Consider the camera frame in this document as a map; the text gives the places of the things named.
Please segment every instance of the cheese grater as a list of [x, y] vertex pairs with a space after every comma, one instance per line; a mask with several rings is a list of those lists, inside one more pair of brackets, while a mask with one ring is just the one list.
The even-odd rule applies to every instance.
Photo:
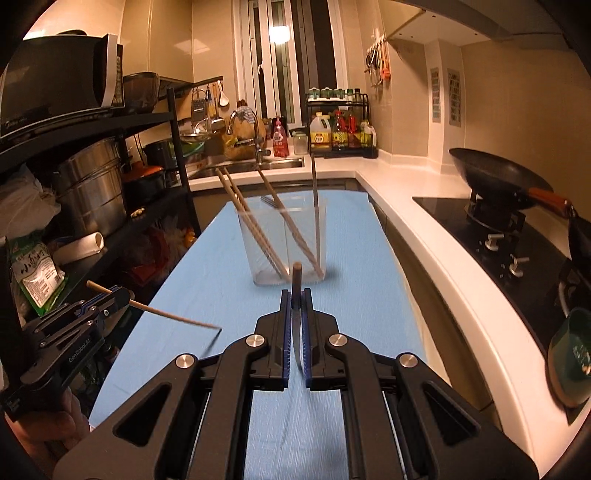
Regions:
[[191, 123], [193, 125], [200, 122], [201, 120], [204, 120], [207, 115], [207, 112], [205, 111], [205, 98], [199, 98], [199, 92], [205, 93], [205, 91], [199, 88], [193, 89], [191, 94]]

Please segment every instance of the stainless steel pot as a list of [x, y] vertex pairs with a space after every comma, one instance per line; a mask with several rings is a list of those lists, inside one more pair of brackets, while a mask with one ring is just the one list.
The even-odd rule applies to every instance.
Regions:
[[114, 160], [66, 190], [57, 199], [76, 236], [100, 232], [108, 236], [127, 217], [119, 160]]
[[118, 158], [115, 139], [105, 138], [60, 163], [53, 176], [53, 187], [57, 194], [62, 194]]

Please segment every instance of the stove knob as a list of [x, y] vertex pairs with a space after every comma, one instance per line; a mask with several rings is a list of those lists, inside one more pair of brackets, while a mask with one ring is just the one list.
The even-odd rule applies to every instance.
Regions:
[[488, 250], [491, 252], [498, 252], [499, 246], [496, 244], [499, 240], [503, 240], [505, 238], [504, 233], [490, 233], [488, 235], [488, 240], [484, 242], [484, 246], [487, 247]]
[[521, 278], [523, 277], [523, 270], [520, 268], [521, 264], [527, 263], [530, 261], [529, 257], [521, 257], [517, 258], [515, 255], [511, 254], [511, 258], [513, 259], [513, 263], [509, 265], [509, 271], [514, 277]]

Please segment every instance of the kitchen counter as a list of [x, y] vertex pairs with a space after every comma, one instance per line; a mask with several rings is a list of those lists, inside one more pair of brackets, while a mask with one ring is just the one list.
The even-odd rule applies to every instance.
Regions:
[[[423, 157], [381, 154], [378, 160], [318, 159], [319, 179], [356, 179], [398, 229], [445, 299], [491, 391], [505, 434], [536, 463], [540, 477], [564, 453], [591, 410], [585, 406], [569, 425], [553, 400], [545, 359], [509, 301], [463, 247], [414, 196], [469, 198], [470, 190], [453, 169], [445, 173]], [[271, 181], [310, 180], [306, 166], [269, 170]], [[234, 174], [237, 185], [262, 183], [257, 172]], [[190, 181], [191, 190], [221, 188], [217, 177]], [[564, 225], [531, 210], [528, 221], [568, 252]]]

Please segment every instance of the green cup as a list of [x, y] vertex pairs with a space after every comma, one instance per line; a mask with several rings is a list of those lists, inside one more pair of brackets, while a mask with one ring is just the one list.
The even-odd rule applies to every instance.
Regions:
[[548, 349], [548, 373], [558, 399], [576, 408], [591, 396], [591, 312], [573, 309]]

